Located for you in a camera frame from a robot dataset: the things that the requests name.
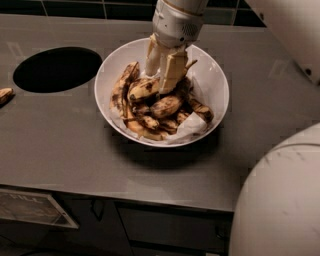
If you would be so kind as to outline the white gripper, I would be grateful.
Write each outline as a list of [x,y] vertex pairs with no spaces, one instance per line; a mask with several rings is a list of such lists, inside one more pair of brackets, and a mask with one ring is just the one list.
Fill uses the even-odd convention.
[[[145,74],[154,76],[160,71],[160,94],[170,93],[182,79],[188,56],[185,47],[180,46],[197,40],[203,15],[204,0],[157,0]],[[164,46],[172,49],[165,51]]]

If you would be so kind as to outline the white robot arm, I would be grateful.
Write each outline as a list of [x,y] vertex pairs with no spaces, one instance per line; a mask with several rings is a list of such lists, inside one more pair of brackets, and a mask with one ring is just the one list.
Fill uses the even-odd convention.
[[[182,72],[166,50],[197,40],[209,0],[158,0],[147,74],[160,91]],[[246,0],[304,74],[320,80],[320,0]],[[255,166],[233,216],[229,256],[320,256],[319,128],[309,127],[274,147]]]

